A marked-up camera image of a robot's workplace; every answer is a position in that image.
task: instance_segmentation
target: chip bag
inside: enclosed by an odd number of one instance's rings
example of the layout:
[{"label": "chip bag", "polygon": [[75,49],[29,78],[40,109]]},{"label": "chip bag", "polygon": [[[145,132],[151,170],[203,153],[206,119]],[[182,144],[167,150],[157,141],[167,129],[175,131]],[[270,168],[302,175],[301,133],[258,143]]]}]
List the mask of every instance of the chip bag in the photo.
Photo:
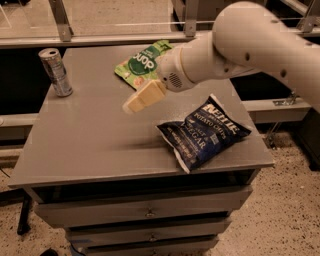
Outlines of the chip bag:
[{"label": "chip bag", "polygon": [[213,95],[184,122],[167,122],[157,127],[187,173],[251,133],[231,120]]},{"label": "chip bag", "polygon": [[155,59],[172,48],[168,40],[157,41],[117,65],[114,72],[137,90],[145,81],[158,79]]}]

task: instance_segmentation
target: gray drawer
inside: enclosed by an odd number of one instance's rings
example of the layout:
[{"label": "gray drawer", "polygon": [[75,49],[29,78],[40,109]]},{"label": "gray drawer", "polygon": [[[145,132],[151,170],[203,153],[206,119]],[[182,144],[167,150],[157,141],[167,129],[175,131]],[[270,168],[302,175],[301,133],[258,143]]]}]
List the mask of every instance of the gray drawer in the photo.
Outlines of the gray drawer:
[{"label": "gray drawer", "polygon": [[54,228],[68,228],[232,211],[239,209],[251,192],[251,186],[198,189],[122,200],[40,204],[35,212]]},{"label": "gray drawer", "polygon": [[115,245],[134,242],[156,242],[179,237],[219,234],[225,231],[230,219],[212,217],[214,214],[166,218],[104,225],[67,232],[66,238],[75,248]]},{"label": "gray drawer", "polygon": [[217,244],[215,237],[174,239],[155,243],[89,248],[86,256],[160,256],[175,252],[206,251]]}]

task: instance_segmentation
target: speckled floor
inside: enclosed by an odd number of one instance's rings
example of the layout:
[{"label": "speckled floor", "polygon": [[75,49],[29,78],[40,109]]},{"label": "speckled floor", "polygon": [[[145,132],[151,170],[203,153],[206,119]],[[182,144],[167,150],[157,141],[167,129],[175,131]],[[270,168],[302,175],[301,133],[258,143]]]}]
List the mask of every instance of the speckled floor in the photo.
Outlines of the speckled floor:
[{"label": "speckled floor", "polygon": [[[287,131],[276,135],[271,150],[275,167],[263,169],[252,183],[253,193],[232,213],[232,223],[208,252],[170,256],[320,255],[320,172]],[[4,169],[10,175],[10,169]],[[0,174],[0,190],[8,178]],[[16,234],[21,205],[0,207],[0,255],[38,256],[48,248],[70,256],[63,230],[52,229],[31,210],[29,233]]]}]

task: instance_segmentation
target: soda can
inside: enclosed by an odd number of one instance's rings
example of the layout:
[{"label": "soda can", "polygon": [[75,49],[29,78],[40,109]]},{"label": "soda can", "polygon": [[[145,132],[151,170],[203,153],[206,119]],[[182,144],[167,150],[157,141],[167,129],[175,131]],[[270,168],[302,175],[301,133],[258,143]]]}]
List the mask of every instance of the soda can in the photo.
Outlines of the soda can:
[{"label": "soda can", "polygon": [[59,50],[56,48],[44,49],[39,52],[39,57],[52,82],[56,94],[59,97],[69,96],[73,90]]}]

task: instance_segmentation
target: gray cabinet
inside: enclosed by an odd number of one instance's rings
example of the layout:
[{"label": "gray cabinet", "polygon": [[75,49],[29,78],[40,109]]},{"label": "gray cabinet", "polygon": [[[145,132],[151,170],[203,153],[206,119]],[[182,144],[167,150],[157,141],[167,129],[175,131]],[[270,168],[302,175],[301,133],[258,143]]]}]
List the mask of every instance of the gray cabinet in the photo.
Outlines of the gray cabinet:
[{"label": "gray cabinet", "polygon": [[[257,172],[273,165],[229,80],[208,81],[135,115],[132,88],[114,67],[146,45],[68,49],[74,93],[50,88],[10,180],[37,202],[36,213],[86,255],[204,251],[250,195]],[[252,133],[186,174],[157,124],[181,120],[211,93]]]}]

